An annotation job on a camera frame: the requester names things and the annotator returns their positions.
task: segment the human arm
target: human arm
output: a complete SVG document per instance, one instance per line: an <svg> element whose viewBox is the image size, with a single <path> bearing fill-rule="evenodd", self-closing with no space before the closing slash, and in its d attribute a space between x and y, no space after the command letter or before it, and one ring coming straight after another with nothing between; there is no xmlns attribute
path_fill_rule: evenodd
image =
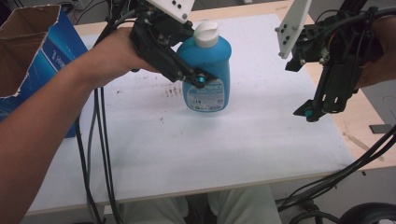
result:
<svg viewBox="0 0 396 224"><path fill-rule="evenodd" d="M0 122L0 217L19 223L34 200L58 146L92 90L132 68L154 71L120 28L59 71Z"/></svg>
<svg viewBox="0 0 396 224"><path fill-rule="evenodd" d="M372 31L380 42L384 55L363 66L356 89L396 79L396 17L382 18L373 23Z"/></svg>

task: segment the cardboard box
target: cardboard box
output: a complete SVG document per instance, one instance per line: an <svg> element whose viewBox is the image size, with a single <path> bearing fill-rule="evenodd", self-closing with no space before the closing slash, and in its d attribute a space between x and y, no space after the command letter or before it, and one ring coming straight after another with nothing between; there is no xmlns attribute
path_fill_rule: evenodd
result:
<svg viewBox="0 0 396 224"><path fill-rule="evenodd" d="M85 51L59 6L15 9L0 27L0 120Z"/></svg>

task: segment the white bottle cap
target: white bottle cap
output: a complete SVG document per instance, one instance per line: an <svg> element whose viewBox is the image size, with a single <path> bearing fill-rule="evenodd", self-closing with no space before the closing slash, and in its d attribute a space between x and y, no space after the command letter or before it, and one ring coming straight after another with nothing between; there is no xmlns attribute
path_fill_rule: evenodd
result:
<svg viewBox="0 0 396 224"><path fill-rule="evenodd" d="M211 48L219 41L218 24L215 21L204 21L194 31L195 44L200 48Z"/></svg>

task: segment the blue bottle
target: blue bottle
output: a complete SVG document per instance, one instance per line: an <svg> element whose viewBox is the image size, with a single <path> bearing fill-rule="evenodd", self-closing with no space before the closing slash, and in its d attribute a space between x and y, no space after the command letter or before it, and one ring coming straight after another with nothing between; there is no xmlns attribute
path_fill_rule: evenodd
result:
<svg viewBox="0 0 396 224"><path fill-rule="evenodd" d="M217 79L197 89L183 82L183 97L188 108L200 112L224 109L230 96L231 45L219 36L218 24L204 21L178 49L180 56L192 68L200 68Z"/></svg>

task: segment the person's leg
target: person's leg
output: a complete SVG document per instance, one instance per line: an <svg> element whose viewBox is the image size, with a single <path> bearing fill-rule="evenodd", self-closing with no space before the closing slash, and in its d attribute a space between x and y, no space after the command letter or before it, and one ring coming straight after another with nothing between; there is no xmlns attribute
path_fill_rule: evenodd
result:
<svg viewBox="0 0 396 224"><path fill-rule="evenodd" d="M186 198L162 198L126 203L121 208L125 224L185 224L189 213Z"/></svg>
<svg viewBox="0 0 396 224"><path fill-rule="evenodd" d="M219 224L281 224L274 197L267 185L211 192L207 196Z"/></svg>

